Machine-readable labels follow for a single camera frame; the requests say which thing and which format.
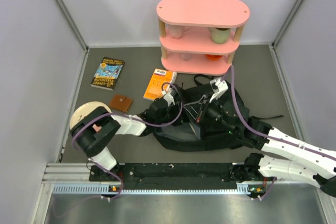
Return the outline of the black student backpack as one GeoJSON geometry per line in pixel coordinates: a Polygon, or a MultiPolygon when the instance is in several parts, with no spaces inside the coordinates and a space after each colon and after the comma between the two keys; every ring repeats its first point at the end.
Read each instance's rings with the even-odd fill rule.
{"type": "MultiPolygon", "coordinates": [[[[177,87],[174,96],[175,103],[179,102],[182,105],[182,114],[179,119],[172,125],[157,129],[153,132],[155,138],[162,146],[169,150],[180,152],[198,152],[212,151],[220,149],[237,149],[243,146],[258,148],[262,143],[265,143],[265,138],[251,132],[244,126],[242,134],[215,133],[206,134],[203,128],[202,119],[200,122],[190,121],[187,117],[183,105],[199,100],[203,95],[211,98],[213,91],[210,81],[215,79],[209,77],[208,84],[196,82],[196,86],[188,89],[177,87]]],[[[246,122],[252,129],[268,134],[272,126],[266,122],[266,118],[251,116],[249,109],[245,107],[239,93],[231,87],[227,82],[228,90],[214,102],[224,104],[227,101],[233,101],[240,121],[246,122]]]]}

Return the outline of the orange paperback book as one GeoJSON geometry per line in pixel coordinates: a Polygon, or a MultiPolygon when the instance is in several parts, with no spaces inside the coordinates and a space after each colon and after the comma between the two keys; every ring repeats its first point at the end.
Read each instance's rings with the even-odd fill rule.
{"type": "Polygon", "coordinates": [[[150,79],[150,82],[146,88],[143,98],[154,101],[157,98],[162,97],[162,84],[164,82],[174,83],[177,77],[177,72],[168,71],[155,68],[154,73],[150,79]]]}

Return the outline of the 169-storey treehouse book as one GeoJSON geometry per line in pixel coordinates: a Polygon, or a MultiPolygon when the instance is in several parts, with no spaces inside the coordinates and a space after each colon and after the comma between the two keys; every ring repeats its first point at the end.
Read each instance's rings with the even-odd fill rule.
{"type": "Polygon", "coordinates": [[[123,60],[103,57],[90,85],[94,88],[113,90],[124,65],[123,60]]]}

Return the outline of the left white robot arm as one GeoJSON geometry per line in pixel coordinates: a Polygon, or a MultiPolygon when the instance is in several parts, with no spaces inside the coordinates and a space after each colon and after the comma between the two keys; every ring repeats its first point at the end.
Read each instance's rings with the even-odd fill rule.
{"type": "Polygon", "coordinates": [[[143,137],[170,126],[182,114],[182,105],[166,99],[154,101],[138,115],[116,114],[104,103],[93,101],[80,106],[71,116],[72,145],[81,149],[89,161],[101,168],[107,180],[119,174],[118,162],[107,145],[116,135],[143,137]]]}

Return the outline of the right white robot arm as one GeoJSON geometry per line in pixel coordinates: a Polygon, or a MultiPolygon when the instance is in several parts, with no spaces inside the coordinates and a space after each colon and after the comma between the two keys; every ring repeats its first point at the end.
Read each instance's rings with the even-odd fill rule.
{"type": "Polygon", "coordinates": [[[260,151],[251,153],[244,164],[232,169],[231,175],[236,181],[294,180],[335,196],[334,151],[298,140],[250,116],[249,109],[237,101],[219,102],[202,97],[184,105],[184,110],[198,131],[213,126],[241,145],[260,151]]]}

